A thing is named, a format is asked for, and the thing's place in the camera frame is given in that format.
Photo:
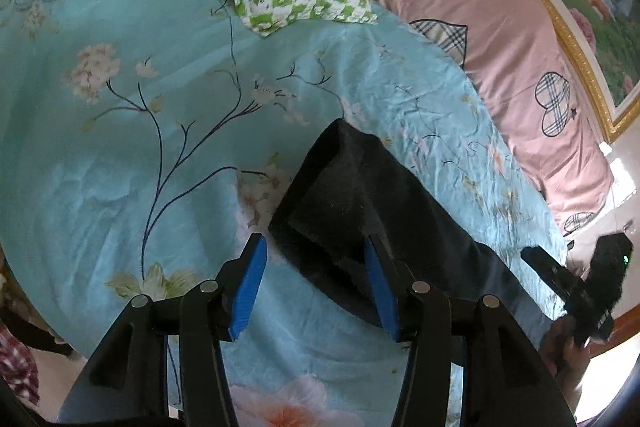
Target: pink blanket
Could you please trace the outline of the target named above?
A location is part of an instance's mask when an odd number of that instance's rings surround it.
[[[613,182],[540,0],[378,0],[468,74],[564,233],[603,206]]]

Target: gold picture frame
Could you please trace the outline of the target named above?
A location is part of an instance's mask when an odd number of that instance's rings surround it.
[[[569,58],[571,66],[576,71],[588,98],[590,99],[593,111],[598,119],[598,124],[602,135],[607,143],[617,140],[622,133],[629,128],[631,123],[640,115],[640,95],[636,90],[636,95],[629,102],[625,100],[619,107],[615,107],[613,98],[608,87],[604,87],[598,81],[594,67],[598,68],[600,77],[604,78],[600,67],[592,65],[587,58],[578,39],[575,37],[568,23],[562,17],[552,0],[541,0],[546,11],[551,17],[558,43],[562,51]]]

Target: black controller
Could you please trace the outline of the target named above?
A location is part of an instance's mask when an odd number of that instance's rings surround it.
[[[575,343],[585,346],[589,338],[605,343],[613,332],[611,311],[622,296],[632,251],[633,243],[623,232],[600,236],[585,280],[558,264],[541,247],[525,248],[521,256],[564,301],[564,309],[575,318]]]

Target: blue gripper pad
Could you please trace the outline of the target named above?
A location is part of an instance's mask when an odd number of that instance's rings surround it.
[[[244,272],[244,277],[238,285],[236,298],[231,311],[231,324],[228,331],[232,341],[235,341],[249,324],[251,311],[254,309],[255,296],[267,264],[267,240],[260,237],[252,252],[251,261]]]
[[[367,239],[365,243],[364,266],[367,270],[373,300],[378,309],[378,316],[382,323],[382,328],[391,338],[398,341],[400,337],[400,317],[398,314],[398,299],[391,291],[391,286],[386,280],[385,272],[380,264],[380,259],[376,253],[373,242]]]

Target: plaid heart pattern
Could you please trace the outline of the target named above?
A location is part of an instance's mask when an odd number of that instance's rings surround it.
[[[15,396],[37,405],[40,401],[38,367],[27,346],[0,323],[0,375]]]
[[[536,101],[545,110],[542,117],[542,134],[558,136],[569,122],[571,86],[559,73],[549,71],[536,84]]]
[[[564,222],[564,231],[566,233],[572,233],[581,229],[591,219],[593,219],[593,216],[595,216],[593,212],[578,212],[577,214],[572,214]]]
[[[466,35],[469,26],[451,24],[437,19],[418,19],[410,25],[449,54],[464,69],[466,59]]]

